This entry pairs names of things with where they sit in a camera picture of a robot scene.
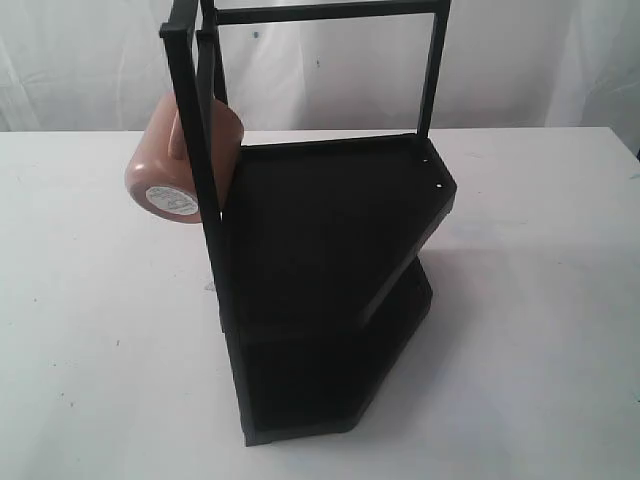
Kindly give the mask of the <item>black two-tier shelf rack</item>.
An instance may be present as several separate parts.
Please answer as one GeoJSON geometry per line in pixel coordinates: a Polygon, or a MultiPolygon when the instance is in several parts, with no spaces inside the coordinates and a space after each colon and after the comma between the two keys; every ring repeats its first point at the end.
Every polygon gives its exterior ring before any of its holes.
{"type": "Polygon", "coordinates": [[[160,28],[249,446],[353,429],[429,311],[418,255],[457,190],[429,137],[449,12],[446,1],[176,1],[160,28]],[[243,146],[218,199],[221,27],[426,13],[414,132],[243,146]]]}

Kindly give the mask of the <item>white backdrop cloth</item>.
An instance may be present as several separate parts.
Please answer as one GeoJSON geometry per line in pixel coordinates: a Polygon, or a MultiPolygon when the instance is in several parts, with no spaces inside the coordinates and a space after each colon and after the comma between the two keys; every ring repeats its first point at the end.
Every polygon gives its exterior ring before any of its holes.
{"type": "MultiPolygon", "coordinates": [[[[5,131],[141,130],[171,87],[167,1],[5,1],[5,131]]],[[[429,14],[224,26],[249,130],[413,129],[429,14]]],[[[635,1],[455,1],[436,128],[604,126],[639,148],[635,1]]]]}

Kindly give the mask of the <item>pink ceramic mug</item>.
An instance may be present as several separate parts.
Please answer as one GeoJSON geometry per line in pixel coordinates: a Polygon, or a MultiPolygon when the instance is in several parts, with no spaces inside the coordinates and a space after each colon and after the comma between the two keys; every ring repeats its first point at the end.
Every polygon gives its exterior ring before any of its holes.
{"type": "MultiPolygon", "coordinates": [[[[212,103],[211,164],[220,205],[224,205],[244,137],[244,126],[223,102],[212,103]]],[[[159,100],[126,168],[125,185],[143,209],[163,219],[201,221],[196,189],[175,95],[159,100]]]]}

